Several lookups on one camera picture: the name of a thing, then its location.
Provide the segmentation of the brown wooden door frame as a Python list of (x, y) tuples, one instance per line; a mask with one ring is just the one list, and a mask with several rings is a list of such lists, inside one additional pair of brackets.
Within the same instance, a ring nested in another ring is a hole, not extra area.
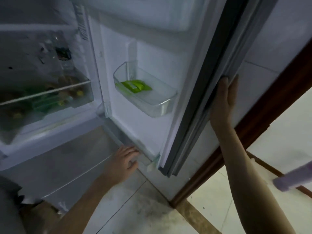
[[(244, 148), (252, 145), (270, 123), (311, 87), (312, 38), (235, 127)], [(220, 147), (205, 155), (210, 156), (169, 202), (172, 208), (187, 199), (224, 165)]]

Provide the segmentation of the white fridge body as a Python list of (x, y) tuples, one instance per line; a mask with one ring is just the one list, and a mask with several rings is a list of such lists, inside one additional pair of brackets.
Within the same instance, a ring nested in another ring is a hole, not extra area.
[(74, 63), (64, 71), (53, 46), (57, 31), (0, 32), (0, 85), (29, 82), (30, 73), (39, 79), (56, 79), (80, 71), (91, 81), (93, 101), (67, 108), (30, 124), (14, 141), (0, 141), (0, 161), (22, 161), (41, 155), (101, 126), (104, 115), (106, 75), (99, 71), (98, 18), (78, 0), (0, 0), (0, 24), (67, 24), (75, 30), (62, 31)]

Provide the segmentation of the person's left hand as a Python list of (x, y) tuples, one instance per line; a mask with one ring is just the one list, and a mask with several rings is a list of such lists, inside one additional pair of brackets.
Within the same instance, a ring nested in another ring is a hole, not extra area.
[(115, 186), (128, 179), (137, 170), (128, 171), (129, 161), (135, 161), (139, 154), (139, 150), (134, 146), (121, 146), (110, 158), (104, 170), (105, 181), (110, 186)]

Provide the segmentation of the person's right forearm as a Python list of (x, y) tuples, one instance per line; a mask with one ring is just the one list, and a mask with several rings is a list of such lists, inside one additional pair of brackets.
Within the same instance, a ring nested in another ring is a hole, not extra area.
[(274, 195), (248, 157), (228, 120), (210, 119), (229, 185), (246, 234), (296, 234)]

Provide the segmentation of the person's left forearm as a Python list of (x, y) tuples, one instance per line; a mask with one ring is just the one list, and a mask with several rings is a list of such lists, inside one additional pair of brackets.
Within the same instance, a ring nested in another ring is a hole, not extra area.
[(118, 176), (99, 176), (49, 234), (83, 234), (103, 196), (120, 181)]

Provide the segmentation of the person's grey shirt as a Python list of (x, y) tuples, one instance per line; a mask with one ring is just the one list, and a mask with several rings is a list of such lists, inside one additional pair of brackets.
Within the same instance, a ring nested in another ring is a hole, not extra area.
[(0, 176), (0, 234), (26, 234), (15, 203), (20, 186)]

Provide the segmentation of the frosted upper door shelf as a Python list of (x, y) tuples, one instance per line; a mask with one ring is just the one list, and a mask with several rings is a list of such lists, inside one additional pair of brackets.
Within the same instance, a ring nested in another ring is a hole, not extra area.
[(193, 25), (205, 0), (96, 0), (104, 13), (141, 26), (185, 32)]

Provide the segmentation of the clear crisper drawer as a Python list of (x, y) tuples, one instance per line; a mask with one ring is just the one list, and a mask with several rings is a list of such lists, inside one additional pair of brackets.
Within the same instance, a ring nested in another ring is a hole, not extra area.
[(78, 70), (54, 80), (30, 73), (29, 80), (15, 86), (0, 85), (0, 141), (5, 145), (47, 115), (94, 99), (91, 81)]

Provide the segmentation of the grey fridge door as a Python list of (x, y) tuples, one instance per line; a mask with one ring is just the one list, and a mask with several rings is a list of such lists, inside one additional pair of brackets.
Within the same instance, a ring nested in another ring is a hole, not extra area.
[(121, 145), (135, 145), (139, 169), (150, 172), (154, 161), (146, 156), (144, 146), (112, 121), (68, 141), (41, 155), (17, 164), (0, 161), (9, 168), (0, 171), (0, 191), (6, 191), (21, 203), (46, 201), (61, 213), (68, 212), (96, 177), (107, 159)]

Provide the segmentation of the person's brown trousers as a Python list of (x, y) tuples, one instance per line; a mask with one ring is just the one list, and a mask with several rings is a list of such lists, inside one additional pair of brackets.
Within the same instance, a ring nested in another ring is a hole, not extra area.
[(23, 204), (19, 215), (26, 234), (48, 234), (61, 219), (58, 209), (46, 201)]

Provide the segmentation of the person's right hand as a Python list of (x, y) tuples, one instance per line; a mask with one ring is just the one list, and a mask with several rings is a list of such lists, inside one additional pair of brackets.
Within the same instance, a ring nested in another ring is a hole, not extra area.
[(232, 83), (229, 82), (228, 101), (218, 101), (216, 90), (216, 95), (213, 100), (212, 110), (210, 114), (210, 124), (215, 133), (219, 133), (225, 128), (231, 127), (231, 115), (236, 104), (238, 92), (238, 80), (239, 76), (236, 75)]

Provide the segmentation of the pile of vegetables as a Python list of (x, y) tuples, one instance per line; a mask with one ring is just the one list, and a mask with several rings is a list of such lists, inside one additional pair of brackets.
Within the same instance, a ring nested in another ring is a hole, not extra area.
[(65, 75), (57, 83), (27, 86), (0, 92), (0, 124), (4, 130), (41, 120), (48, 114), (75, 108), (87, 99), (88, 81)]

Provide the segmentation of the white fridge door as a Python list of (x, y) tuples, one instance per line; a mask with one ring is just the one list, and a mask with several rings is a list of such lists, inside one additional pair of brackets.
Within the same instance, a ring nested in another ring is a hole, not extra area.
[[(177, 177), (208, 124), (217, 83), (239, 76), (238, 123), (272, 80), (261, 79), (265, 70), (246, 62), (248, 51), (279, 0), (205, 0), (193, 25), (185, 32), (149, 28), (95, 7), (96, 0), (80, 0), (98, 18), (99, 71), (104, 94), (103, 123), (112, 121), (144, 146), (160, 177)], [(173, 110), (152, 118), (115, 88), (113, 73), (124, 62), (138, 67), (177, 90)]]

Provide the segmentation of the clear bottle with dark cap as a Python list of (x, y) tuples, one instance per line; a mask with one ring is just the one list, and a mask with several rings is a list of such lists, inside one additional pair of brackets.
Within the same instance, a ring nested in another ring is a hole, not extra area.
[(65, 40), (62, 31), (57, 31), (52, 34), (53, 46), (57, 53), (57, 57), (60, 60), (60, 64), (64, 71), (72, 71), (74, 69), (74, 63), (72, 61), (71, 51), (68, 43)]

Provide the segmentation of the green packet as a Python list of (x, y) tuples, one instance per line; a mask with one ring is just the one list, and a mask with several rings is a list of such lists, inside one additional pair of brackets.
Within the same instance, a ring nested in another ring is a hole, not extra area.
[(142, 80), (127, 80), (123, 82), (116, 82), (115, 86), (125, 92), (132, 92), (134, 94), (142, 91), (152, 91), (153, 89)]

